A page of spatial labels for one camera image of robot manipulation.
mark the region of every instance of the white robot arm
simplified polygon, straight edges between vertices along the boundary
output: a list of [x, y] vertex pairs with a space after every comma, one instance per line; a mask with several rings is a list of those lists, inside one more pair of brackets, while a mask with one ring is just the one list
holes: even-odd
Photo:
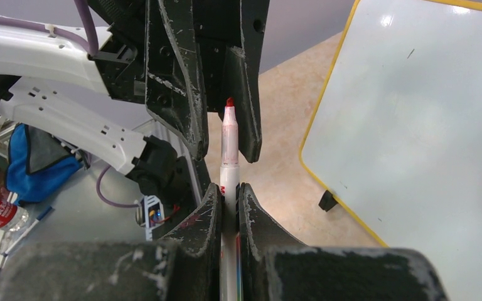
[[[0, 84], [1, 116], [96, 155], [136, 181], [145, 195], [158, 195], [163, 189], [186, 190], [174, 172], [177, 154], [168, 142], [124, 129], [45, 83], [46, 79], [56, 80], [109, 94], [97, 65], [88, 57], [88, 45], [82, 43], [86, 38], [83, 28], [5, 20], [37, 24], [42, 29], [32, 30], [2, 24], [4, 18], [0, 16], [0, 75], [11, 78], [6, 87]], [[73, 40], [54, 34], [56, 29]], [[101, 46], [111, 37], [106, 27], [98, 27], [96, 32]]]

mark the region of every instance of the blue cloth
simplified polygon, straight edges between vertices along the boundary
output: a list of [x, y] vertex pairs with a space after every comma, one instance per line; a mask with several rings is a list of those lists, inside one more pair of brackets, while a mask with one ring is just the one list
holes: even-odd
[[20, 201], [39, 203], [62, 186], [81, 165], [75, 156], [69, 155], [32, 174], [26, 172], [29, 160], [29, 142], [26, 127], [19, 124], [10, 138], [8, 147], [9, 166], [6, 171], [6, 189], [18, 194]]

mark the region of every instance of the white plastic casing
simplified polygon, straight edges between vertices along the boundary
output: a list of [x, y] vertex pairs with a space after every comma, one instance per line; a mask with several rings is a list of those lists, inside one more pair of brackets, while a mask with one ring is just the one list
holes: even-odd
[[[56, 27], [86, 38], [83, 28]], [[96, 29], [102, 46], [112, 34], [108, 27]], [[108, 94], [95, 62], [79, 44], [40, 31], [0, 25], [0, 74], [72, 83]]]
[[128, 174], [145, 148], [143, 134], [124, 129], [53, 91], [43, 80], [22, 77], [1, 100], [1, 116], [51, 133]]
[[151, 224], [151, 218], [149, 216], [149, 209], [153, 208], [155, 205], [159, 206], [159, 216], [156, 216], [158, 221], [161, 221], [165, 218], [165, 214], [163, 212], [163, 204], [161, 203], [160, 199], [157, 196], [144, 196], [144, 214], [145, 214], [145, 239], [147, 241], [152, 241], [153, 238], [153, 230], [163, 225], [163, 223], [158, 224]]

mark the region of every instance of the red wire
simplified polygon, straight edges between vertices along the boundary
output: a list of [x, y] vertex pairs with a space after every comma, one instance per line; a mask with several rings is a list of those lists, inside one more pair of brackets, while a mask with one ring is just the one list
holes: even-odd
[[168, 221], [169, 219], [171, 219], [171, 217], [172, 217], [175, 213], [178, 212], [178, 210], [180, 210], [180, 206], [178, 206], [178, 205], [173, 205], [173, 212], [171, 212], [171, 214], [170, 214], [168, 217], [162, 219], [161, 221], [154, 221], [154, 224], [161, 224], [161, 223], [164, 223], [164, 222]]

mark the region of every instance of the purple cable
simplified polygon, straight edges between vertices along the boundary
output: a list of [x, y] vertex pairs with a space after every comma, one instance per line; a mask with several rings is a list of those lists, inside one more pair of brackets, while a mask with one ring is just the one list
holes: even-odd
[[95, 23], [91, 16], [90, 7], [85, 0], [75, 0], [75, 6], [77, 7], [80, 19], [82, 20], [82, 26], [84, 26], [84, 30], [86, 31], [86, 37], [88, 38], [88, 53], [94, 56], [99, 52], [99, 40], [97, 37], [97, 31], [95, 30]]
[[[42, 33], [50, 33], [50, 31], [45, 29], [44, 24], [34, 23], [30, 21], [0, 17], [0, 25], [41, 31]], [[70, 41], [73, 41], [79, 44], [82, 48], [84, 48], [84, 50], [88, 51], [88, 48], [89, 48], [88, 41], [86, 41], [86, 39], [84, 39], [83, 37], [75, 33], [72, 33], [71, 31], [67, 31], [57, 27], [55, 27], [54, 34], [61, 36], [62, 38], [68, 39]]]
[[108, 171], [108, 169], [110, 169], [111, 166], [106, 166], [101, 172], [100, 172], [100, 175], [99, 175], [99, 178], [97, 179], [97, 185], [96, 188], [97, 188], [97, 195], [99, 196], [99, 198], [105, 202], [106, 204], [108, 205], [111, 205], [113, 207], [117, 207], [117, 208], [137, 208], [139, 207], [138, 204], [119, 204], [119, 203], [115, 203], [115, 202], [112, 202], [110, 201], [109, 199], [105, 198], [103, 195], [102, 195], [102, 192], [100, 192], [100, 181], [102, 180], [102, 177], [104, 177], [104, 175], [106, 174], [106, 172]]

